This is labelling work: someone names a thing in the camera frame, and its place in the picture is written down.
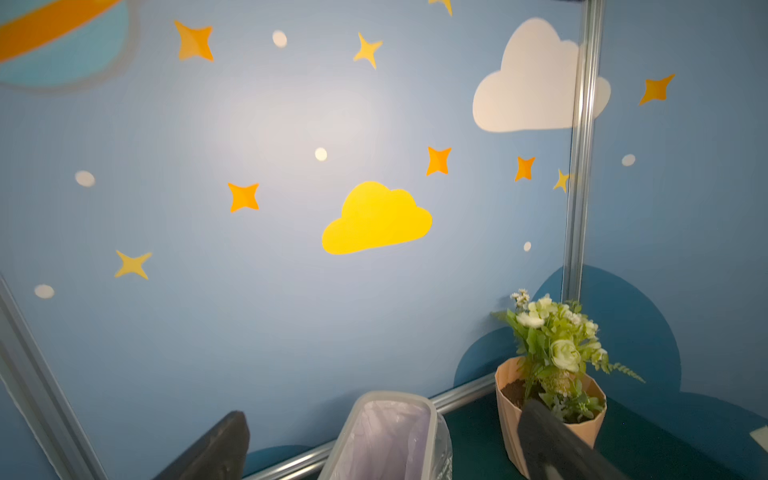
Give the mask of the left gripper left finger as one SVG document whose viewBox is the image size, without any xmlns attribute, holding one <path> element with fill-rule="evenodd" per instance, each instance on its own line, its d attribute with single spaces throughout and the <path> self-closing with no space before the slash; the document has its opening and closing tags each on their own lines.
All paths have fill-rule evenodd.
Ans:
<svg viewBox="0 0 768 480">
<path fill-rule="evenodd" d="M 231 411 L 154 477 L 154 480 L 240 480 L 250 431 L 242 411 Z"/>
</svg>

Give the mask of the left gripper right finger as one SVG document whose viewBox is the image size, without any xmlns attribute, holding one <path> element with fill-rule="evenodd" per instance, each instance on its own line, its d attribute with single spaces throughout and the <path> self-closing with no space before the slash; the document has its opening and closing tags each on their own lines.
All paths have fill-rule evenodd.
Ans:
<svg viewBox="0 0 768 480">
<path fill-rule="evenodd" d="M 541 402 L 531 401 L 524 406 L 518 437 L 529 479 L 628 479 Z"/>
</svg>

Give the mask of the artificial white flower plant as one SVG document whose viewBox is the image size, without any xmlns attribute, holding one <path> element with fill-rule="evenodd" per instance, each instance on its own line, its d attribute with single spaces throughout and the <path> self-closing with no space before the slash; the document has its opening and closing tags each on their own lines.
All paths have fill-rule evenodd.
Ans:
<svg viewBox="0 0 768 480">
<path fill-rule="evenodd" d="M 514 368 L 518 378 L 501 388 L 516 407 L 537 401 L 566 424 L 582 423 L 596 419 L 606 404 L 586 390 L 588 366 L 644 381 L 627 366 L 610 360 L 597 336 L 599 325 L 582 312 L 579 302 L 556 302 L 549 295 L 535 300 L 525 289 L 510 298 L 515 307 L 493 315 L 512 328 L 522 356 Z"/>
</svg>

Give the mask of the aluminium left corner post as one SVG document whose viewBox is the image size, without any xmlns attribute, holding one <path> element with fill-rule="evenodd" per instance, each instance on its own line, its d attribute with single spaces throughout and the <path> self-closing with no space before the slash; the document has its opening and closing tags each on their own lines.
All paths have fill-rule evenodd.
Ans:
<svg viewBox="0 0 768 480">
<path fill-rule="evenodd" d="M 1 282 L 1 379 L 59 478 L 108 479 L 5 281 Z"/>
</svg>

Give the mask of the aluminium corner post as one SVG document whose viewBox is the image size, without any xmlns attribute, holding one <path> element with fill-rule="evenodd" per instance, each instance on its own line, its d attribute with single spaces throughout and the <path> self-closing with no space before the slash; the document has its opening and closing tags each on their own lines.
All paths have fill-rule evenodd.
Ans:
<svg viewBox="0 0 768 480">
<path fill-rule="evenodd" d="M 59 478 L 108 479 L 5 281 L 1 282 L 1 379 Z"/>
<path fill-rule="evenodd" d="M 577 47 L 569 164 L 570 186 L 567 194 L 562 277 L 562 298 L 566 301 L 578 301 L 582 291 L 604 15 L 604 0 L 587 0 L 582 3 L 581 37 Z"/>
</svg>

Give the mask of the aluminium right corner post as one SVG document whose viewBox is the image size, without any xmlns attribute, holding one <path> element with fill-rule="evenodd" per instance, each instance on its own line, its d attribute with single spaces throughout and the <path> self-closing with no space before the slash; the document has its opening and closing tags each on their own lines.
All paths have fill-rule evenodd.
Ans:
<svg viewBox="0 0 768 480">
<path fill-rule="evenodd" d="M 566 301 L 578 301 L 582 291 L 604 15 L 604 0 L 587 0 L 582 3 L 581 37 L 577 47 L 569 164 L 570 186 L 567 194 L 562 277 L 562 298 Z"/>
</svg>

